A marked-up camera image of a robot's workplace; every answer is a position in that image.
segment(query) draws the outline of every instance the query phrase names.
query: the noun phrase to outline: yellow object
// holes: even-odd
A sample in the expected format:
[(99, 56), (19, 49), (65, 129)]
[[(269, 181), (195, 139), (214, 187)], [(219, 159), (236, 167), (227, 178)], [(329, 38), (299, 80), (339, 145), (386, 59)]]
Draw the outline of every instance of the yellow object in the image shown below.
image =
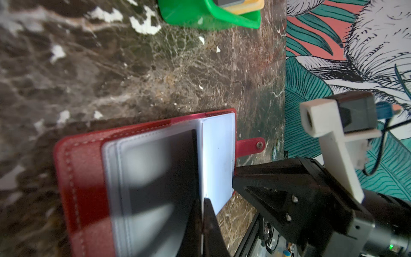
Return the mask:
[(233, 14), (246, 14), (248, 12), (254, 12), (261, 10), (264, 7), (264, 0), (245, 0), (239, 5), (231, 5), (224, 7), (223, 9)]
[(284, 257), (284, 254), (282, 254), (282, 252), (275, 250), (273, 257)]

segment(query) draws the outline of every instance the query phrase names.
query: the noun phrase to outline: wire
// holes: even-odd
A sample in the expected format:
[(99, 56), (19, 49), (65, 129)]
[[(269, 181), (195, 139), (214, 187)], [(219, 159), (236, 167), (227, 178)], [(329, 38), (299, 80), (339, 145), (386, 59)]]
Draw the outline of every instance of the wire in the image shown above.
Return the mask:
[(407, 124), (411, 123), (411, 120), (406, 120), (406, 121), (400, 122), (398, 124), (395, 124), (395, 125), (392, 125), (392, 126), (389, 127), (388, 125), (389, 125), (390, 121), (391, 121), (391, 119), (386, 119), (386, 121), (384, 123), (384, 128), (381, 131), (383, 133), (383, 135), (381, 137), (381, 143), (380, 143), (380, 147), (379, 147), (379, 151), (378, 151), (378, 156), (377, 156), (377, 160), (375, 161), (374, 167), (372, 168), (370, 173), (368, 173), (365, 168), (363, 169), (363, 174), (366, 175), (366, 176), (372, 176), (377, 171), (378, 166), (380, 165), (381, 158), (383, 156), (384, 146), (385, 146), (385, 142), (384, 142), (385, 141), (385, 136), (386, 136), (387, 132), (389, 130), (393, 130), (397, 127), (401, 127), (403, 125), (407, 125)]
[(274, 252), (275, 252), (275, 249), (277, 249), (277, 246), (278, 246), (278, 240), (280, 239), (280, 233), (278, 233), (278, 236), (277, 236), (277, 243), (275, 244), (275, 247), (274, 247), (274, 250), (273, 249), (270, 249), (269, 247), (268, 247), (268, 245), (267, 245), (267, 242), (266, 242), (266, 250), (267, 250), (267, 252), (269, 253), (269, 254), (274, 254)]
[(375, 161), (374, 167), (372, 168), (370, 173), (367, 172), (365, 167), (363, 169), (363, 174), (368, 176), (368, 177), (374, 175), (374, 173), (378, 169), (378, 166), (380, 165), (381, 157), (383, 156), (383, 150), (384, 150), (384, 145), (385, 145), (385, 143), (384, 143), (385, 136), (387, 134), (388, 124), (390, 123), (390, 121), (391, 121), (391, 119), (386, 119), (386, 121), (384, 123), (384, 128), (382, 130), (383, 135), (381, 137), (380, 148), (379, 148), (379, 151), (378, 151), (378, 156), (377, 156), (377, 160)]
[(393, 129), (397, 128), (397, 127), (401, 127), (401, 126), (407, 125), (407, 124), (409, 124), (409, 123), (411, 123), (411, 120), (406, 120), (406, 121), (400, 122), (400, 123), (398, 123), (398, 124), (395, 124), (395, 125), (392, 125), (392, 126), (388, 127), (388, 128), (386, 129), (386, 131), (388, 131), (388, 130), (393, 130)]

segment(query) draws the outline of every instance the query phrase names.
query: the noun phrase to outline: black metal frame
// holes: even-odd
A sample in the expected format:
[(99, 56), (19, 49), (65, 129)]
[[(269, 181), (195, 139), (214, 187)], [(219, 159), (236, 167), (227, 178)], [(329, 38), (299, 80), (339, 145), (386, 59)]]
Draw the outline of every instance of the black metal frame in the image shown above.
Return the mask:
[(244, 237), (241, 240), (240, 245), (237, 248), (234, 257), (249, 257), (251, 250), (254, 248), (254, 245), (257, 241), (257, 238), (260, 237), (261, 233), (261, 219), (262, 216), (259, 213), (256, 213), (253, 220), (251, 221), (250, 226), (247, 229)]
[(361, 205), (313, 159), (237, 167), (233, 188), (301, 256), (411, 255), (409, 203), (364, 190)]

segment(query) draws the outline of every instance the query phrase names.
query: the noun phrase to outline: green container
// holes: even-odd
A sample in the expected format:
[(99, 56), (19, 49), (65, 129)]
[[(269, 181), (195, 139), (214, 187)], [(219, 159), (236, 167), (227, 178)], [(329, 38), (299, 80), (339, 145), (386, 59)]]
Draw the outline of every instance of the green container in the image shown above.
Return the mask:
[(158, 0), (161, 16), (171, 25), (203, 30), (223, 30), (235, 26), (259, 28), (260, 10), (232, 14), (218, 7), (213, 0)]

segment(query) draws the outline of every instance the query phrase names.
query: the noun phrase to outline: brown marble surface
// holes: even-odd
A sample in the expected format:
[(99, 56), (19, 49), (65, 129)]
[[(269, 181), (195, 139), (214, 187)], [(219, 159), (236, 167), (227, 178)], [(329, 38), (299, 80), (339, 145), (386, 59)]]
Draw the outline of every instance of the brown marble surface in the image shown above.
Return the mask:
[[(131, 2), (0, 2), (0, 256), (70, 255), (52, 159), (64, 136), (233, 107), (238, 139), (267, 140), (238, 165), (283, 141), (285, 0), (266, 1), (258, 30), (219, 32)], [(254, 212), (236, 194), (218, 214), (231, 254)]]

